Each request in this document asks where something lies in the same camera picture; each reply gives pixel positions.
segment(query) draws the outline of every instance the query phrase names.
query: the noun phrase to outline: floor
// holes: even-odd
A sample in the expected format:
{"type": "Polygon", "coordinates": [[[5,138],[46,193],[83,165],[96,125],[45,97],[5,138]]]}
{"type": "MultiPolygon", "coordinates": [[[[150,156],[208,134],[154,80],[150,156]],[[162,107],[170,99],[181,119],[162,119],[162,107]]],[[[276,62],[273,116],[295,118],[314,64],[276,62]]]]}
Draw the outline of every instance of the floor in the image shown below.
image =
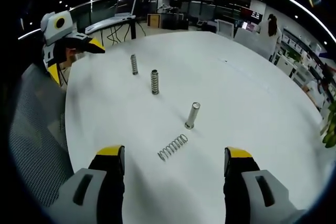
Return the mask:
{"type": "MultiPolygon", "coordinates": [[[[136,24],[136,38],[142,38],[142,37],[145,37],[145,36],[151,36],[151,35],[157,35],[157,34],[175,33],[177,31],[188,31],[188,30],[169,30],[169,29],[153,28],[153,27],[147,26],[147,23],[140,23],[140,25],[136,24]]],[[[131,31],[127,32],[128,31],[128,25],[124,25],[120,29],[119,29],[119,26],[116,26],[115,28],[118,30],[117,31],[117,37],[118,38],[116,37],[115,33],[113,34],[115,41],[112,41],[112,40],[107,38],[111,34],[111,30],[114,32],[114,28],[111,28],[111,29],[108,28],[108,29],[103,30],[103,44],[104,44],[105,49],[108,49],[109,47],[112,47],[116,43],[120,43],[118,41],[118,39],[121,42],[131,40],[131,31]]],[[[197,30],[196,27],[189,26],[189,31],[196,31],[196,30],[197,30]]],[[[97,31],[97,32],[91,34],[90,37],[96,38],[98,41],[100,41],[102,43],[100,31],[97,31]]],[[[64,68],[62,70],[62,74],[63,74],[64,78],[63,77],[60,77],[60,78],[61,78],[61,87],[64,90],[66,90],[66,88],[67,88],[66,83],[68,82],[70,71],[71,71],[71,67],[64,68]]]]}

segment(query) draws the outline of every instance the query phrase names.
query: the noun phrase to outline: green leaf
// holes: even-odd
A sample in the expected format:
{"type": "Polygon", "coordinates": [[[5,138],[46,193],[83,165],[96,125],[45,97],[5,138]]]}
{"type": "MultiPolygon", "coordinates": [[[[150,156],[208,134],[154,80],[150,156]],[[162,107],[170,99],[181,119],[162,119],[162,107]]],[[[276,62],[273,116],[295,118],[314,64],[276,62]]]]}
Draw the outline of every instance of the green leaf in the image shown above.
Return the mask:
{"type": "Polygon", "coordinates": [[[336,111],[336,100],[329,106],[329,110],[331,112],[335,112],[336,111]]]}
{"type": "Polygon", "coordinates": [[[336,145],[336,135],[332,136],[326,143],[326,148],[331,148],[336,145]]]}
{"type": "Polygon", "coordinates": [[[322,143],[326,144],[331,137],[332,137],[332,134],[330,134],[330,133],[327,134],[327,135],[325,135],[324,138],[323,138],[323,140],[322,140],[322,143]]]}
{"type": "Polygon", "coordinates": [[[334,117],[335,117],[335,112],[330,112],[329,115],[328,115],[328,122],[330,122],[334,117]]]}

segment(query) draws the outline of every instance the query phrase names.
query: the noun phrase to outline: laptop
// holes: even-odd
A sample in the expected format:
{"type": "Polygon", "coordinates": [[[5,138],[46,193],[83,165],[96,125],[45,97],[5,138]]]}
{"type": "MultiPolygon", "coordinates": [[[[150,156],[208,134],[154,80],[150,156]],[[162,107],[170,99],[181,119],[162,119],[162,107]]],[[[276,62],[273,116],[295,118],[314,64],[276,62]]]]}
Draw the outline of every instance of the laptop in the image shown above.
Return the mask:
{"type": "Polygon", "coordinates": [[[133,15],[136,0],[118,0],[113,17],[104,19],[85,28],[85,34],[92,34],[97,30],[104,29],[129,19],[135,19],[133,15]]]}

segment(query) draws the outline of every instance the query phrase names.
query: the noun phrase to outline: metal pin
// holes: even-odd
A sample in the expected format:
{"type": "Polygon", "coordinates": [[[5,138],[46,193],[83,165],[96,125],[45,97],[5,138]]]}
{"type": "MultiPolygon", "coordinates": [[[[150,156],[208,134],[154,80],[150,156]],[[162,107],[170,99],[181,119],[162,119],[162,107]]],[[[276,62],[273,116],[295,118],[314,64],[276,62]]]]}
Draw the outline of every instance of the metal pin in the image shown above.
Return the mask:
{"type": "Polygon", "coordinates": [[[135,55],[131,55],[131,64],[132,64],[132,73],[133,75],[137,75],[138,74],[138,66],[137,66],[137,61],[136,61],[136,57],[135,55]]]}
{"type": "Polygon", "coordinates": [[[194,122],[197,116],[197,113],[200,109],[201,105],[198,102],[194,102],[193,105],[191,106],[191,110],[189,113],[188,120],[185,122],[184,126],[188,129],[191,130],[194,127],[194,122]]]}
{"type": "Polygon", "coordinates": [[[152,94],[158,94],[159,93],[159,73],[156,69],[152,70],[151,83],[152,83],[152,94]]]}

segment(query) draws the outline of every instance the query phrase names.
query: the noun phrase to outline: person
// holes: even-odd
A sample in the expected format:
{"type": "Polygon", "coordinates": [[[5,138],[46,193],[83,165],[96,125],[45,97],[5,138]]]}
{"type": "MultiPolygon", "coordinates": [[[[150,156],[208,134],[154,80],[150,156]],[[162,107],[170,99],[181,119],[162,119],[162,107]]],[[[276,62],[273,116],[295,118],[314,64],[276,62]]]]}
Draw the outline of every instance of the person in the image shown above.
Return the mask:
{"type": "Polygon", "coordinates": [[[276,45],[281,43],[282,32],[278,27],[277,18],[270,14],[267,20],[260,22],[257,32],[260,33],[260,42],[262,43],[263,55],[267,60],[271,60],[276,45]]]}
{"type": "Polygon", "coordinates": [[[313,60],[307,52],[303,52],[301,56],[301,63],[309,69],[309,67],[313,64],[313,60]]]}
{"type": "Polygon", "coordinates": [[[328,88],[326,79],[316,82],[312,80],[302,87],[302,90],[311,99],[318,110],[321,110],[325,100],[325,90],[328,88]]]}

